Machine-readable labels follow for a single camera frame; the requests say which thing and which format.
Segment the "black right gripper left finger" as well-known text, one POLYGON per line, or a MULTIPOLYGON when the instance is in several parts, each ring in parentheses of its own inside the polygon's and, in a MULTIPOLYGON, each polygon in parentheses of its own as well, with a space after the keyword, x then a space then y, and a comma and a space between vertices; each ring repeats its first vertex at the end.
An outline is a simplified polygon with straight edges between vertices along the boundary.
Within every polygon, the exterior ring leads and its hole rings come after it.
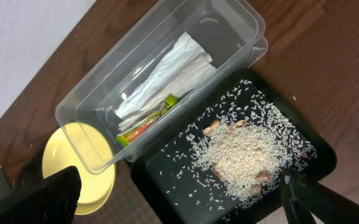
POLYGON ((78 169, 66 167, 0 200, 0 223, 71 223, 81 188, 78 169))

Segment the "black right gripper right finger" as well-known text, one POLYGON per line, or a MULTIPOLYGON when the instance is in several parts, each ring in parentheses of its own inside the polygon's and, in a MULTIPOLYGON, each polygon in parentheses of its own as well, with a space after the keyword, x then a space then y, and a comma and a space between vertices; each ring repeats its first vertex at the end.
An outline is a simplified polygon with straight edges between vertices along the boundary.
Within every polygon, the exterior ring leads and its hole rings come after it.
POLYGON ((293 169, 285 169, 279 182, 281 204, 289 223, 359 223, 359 204, 293 169))

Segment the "yellow round plate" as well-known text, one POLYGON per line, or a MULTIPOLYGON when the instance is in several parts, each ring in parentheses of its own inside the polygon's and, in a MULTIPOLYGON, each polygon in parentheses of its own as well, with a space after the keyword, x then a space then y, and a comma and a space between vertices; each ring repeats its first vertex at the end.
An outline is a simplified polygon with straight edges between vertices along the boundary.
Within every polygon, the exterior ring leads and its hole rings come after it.
POLYGON ((87 171, 67 139, 67 130, 80 149, 92 149, 104 159, 113 154, 105 137, 94 127, 85 123, 68 123, 58 128, 49 138, 42 157, 43 178, 50 177, 69 166, 75 166, 80 174, 82 187, 77 202, 77 215, 95 212, 107 201, 116 180, 116 166, 112 165, 100 174, 87 171))

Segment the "rice food scraps pile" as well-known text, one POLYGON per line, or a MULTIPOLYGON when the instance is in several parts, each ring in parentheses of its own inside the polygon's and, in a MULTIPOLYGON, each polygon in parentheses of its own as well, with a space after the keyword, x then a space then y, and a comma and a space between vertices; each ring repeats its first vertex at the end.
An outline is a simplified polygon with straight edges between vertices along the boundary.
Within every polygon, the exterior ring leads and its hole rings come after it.
POLYGON ((249 80, 240 80, 166 144, 149 165, 174 205, 248 208, 272 192, 285 168, 304 170, 315 147, 249 80))

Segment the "green orange snack wrapper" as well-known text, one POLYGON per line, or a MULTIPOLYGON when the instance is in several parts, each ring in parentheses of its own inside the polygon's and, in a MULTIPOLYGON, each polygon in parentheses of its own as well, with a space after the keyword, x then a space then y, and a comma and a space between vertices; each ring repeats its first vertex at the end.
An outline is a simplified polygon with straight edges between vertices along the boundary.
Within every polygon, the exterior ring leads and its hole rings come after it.
POLYGON ((178 102, 179 99, 176 96, 169 94, 155 106, 143 108, 138 114, 125 119, 119 124, 121 133, 116 136, 116 140, 123 147, 126 147, 163 117, 178 102))

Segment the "white paper napkin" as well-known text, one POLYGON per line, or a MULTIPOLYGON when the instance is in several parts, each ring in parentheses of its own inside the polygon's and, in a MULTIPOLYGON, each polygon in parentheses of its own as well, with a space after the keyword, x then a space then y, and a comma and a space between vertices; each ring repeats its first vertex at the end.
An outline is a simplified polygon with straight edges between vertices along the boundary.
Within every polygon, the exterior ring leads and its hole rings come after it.
POLYGON ((201 45, 183 33, 149 77, 114 111, 122 119, 119 130, 130 129, 170 94, 181 98, 210 78, 217 70, 211 62, 212 57, 201 45))

